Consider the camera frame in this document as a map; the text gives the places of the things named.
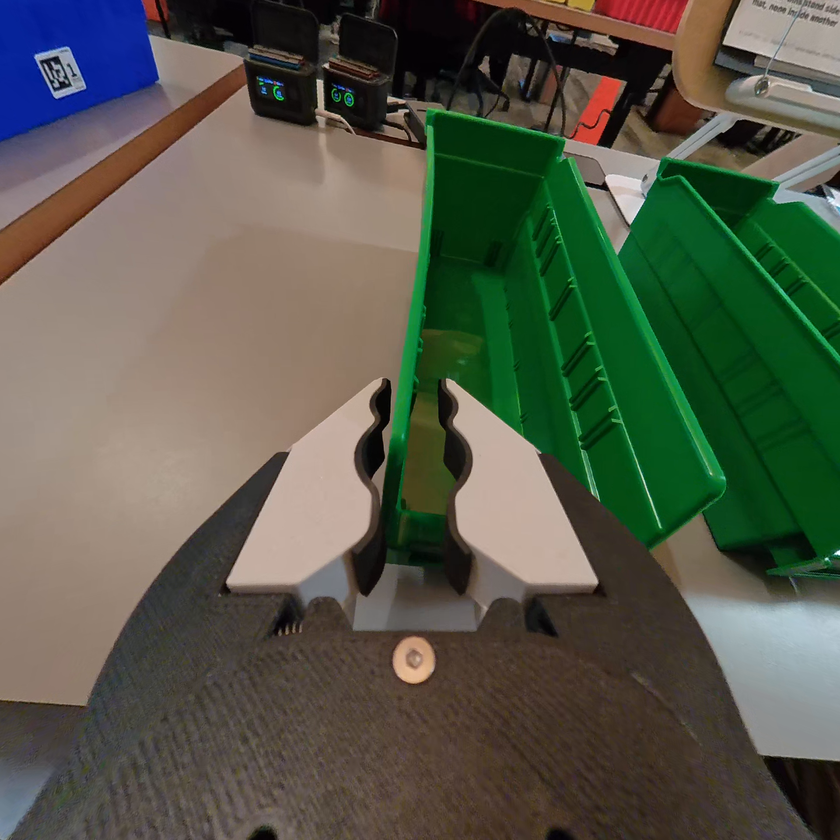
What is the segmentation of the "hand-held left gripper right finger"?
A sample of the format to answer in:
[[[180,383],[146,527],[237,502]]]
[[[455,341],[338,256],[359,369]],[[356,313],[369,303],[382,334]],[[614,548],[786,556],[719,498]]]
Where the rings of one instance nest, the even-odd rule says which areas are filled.
[[[478,608],[537,595],[590,595],[597,576],[550,480],[555,466],[450,379],[438,382],[444,465],[455,479],[444,572]]]

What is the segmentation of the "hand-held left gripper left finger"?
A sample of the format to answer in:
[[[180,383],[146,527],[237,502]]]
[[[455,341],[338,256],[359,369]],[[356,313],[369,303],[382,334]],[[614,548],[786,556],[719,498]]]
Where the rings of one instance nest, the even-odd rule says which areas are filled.
[[[382,497],[392,384],[373,380],[286,453],[227,589],[298,602],[354,602],[372,593],[386,559]]]

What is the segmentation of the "green plastic bin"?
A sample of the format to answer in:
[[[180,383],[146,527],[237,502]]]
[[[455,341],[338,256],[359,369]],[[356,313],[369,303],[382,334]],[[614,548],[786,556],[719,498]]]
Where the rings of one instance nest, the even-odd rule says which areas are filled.
[[[437,562],[454,479],[438,381],[552,455],[647,548],[726,480],[555,136],[435,110],[385,462],[387,546]]]
[[[718,549],[838,579],[839,235],[777,190],[663,159],[619,259],[725,476]]]

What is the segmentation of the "orange floor object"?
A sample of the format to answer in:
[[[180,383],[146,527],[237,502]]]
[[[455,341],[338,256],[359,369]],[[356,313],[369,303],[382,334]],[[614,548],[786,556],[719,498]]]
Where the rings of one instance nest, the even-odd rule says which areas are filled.
[[[586,144],[598,144],[613,108],[624,87],[624,82],[602,77],[591,94],[571,138]]]

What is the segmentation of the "black charging case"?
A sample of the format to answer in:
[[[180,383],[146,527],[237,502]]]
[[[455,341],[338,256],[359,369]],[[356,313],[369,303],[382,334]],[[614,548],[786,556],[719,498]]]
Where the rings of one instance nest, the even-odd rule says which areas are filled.
[[[304,7],[281,2],[251,5],[254,44],[245,58],[255,114],[309,126],[317,121],[319,21]]]
[[[344,14],[338,53],[322,66],[324,108],[354,129],[379,130],[387,113],[397,44],[392,27]]]

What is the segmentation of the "grey table with wooden edge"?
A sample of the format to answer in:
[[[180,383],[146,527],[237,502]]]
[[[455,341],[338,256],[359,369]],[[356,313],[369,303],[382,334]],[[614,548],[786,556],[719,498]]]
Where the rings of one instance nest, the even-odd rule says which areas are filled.
[[[236,54],[149,41],[155,84],[1,143],[2,282],[245,84]]]

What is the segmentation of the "wooden chair with paper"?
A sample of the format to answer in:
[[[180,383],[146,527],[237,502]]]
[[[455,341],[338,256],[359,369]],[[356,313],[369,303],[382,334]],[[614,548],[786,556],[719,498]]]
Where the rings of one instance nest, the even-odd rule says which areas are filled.
[[[688,2],[675,34],[671,61],[681,96],[709,112],[726,112],[736,119],[838,140],[837,127],[824,127],[810,118],[784,117],[760,105],[738,105],[727,100],[726,91],[739,75],[717,66],[715,58],[732,5],[733,1]]]

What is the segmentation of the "wooden shelf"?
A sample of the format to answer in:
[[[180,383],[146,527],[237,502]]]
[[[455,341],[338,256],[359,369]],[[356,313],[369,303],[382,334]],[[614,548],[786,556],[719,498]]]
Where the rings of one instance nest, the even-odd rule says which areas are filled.
[[[644,46],[672,51],[676,35],[595,14],[567,4],[544,1],[482,1],[498,8],[515,8],[526,14],[567,28],[583,29],[615,39],[629,40]]]

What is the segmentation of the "silver metal clamp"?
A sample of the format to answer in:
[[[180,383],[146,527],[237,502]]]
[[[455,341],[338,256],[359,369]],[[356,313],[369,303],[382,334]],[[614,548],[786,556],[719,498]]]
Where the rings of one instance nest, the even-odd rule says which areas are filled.
[[[798,81],[765,75],[742,77],[728,86],[724,96],[733,105],[777,116],[824,125],[838,123],[839,98]]]

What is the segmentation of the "blue box with tag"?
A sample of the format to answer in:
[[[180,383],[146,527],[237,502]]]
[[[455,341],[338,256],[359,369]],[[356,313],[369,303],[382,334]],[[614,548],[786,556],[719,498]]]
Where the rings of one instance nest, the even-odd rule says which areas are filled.
[[[1,2],[1,140],[158,80],[140,1]]]

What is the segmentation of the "red bin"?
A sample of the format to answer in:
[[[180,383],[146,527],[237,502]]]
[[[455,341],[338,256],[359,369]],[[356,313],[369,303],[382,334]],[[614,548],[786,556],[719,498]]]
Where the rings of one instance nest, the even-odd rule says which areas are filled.
[[[629,24],[675,34],[689,2],[681,1],[596,1],[597,14]]]

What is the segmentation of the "white paper sign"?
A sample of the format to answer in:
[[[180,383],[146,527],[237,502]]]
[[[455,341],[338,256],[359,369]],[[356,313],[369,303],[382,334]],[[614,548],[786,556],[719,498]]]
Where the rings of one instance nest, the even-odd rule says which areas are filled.
[[[742,1],[731,9],[721,46],[748,63],[795,77],[839,78],[838,1]]]

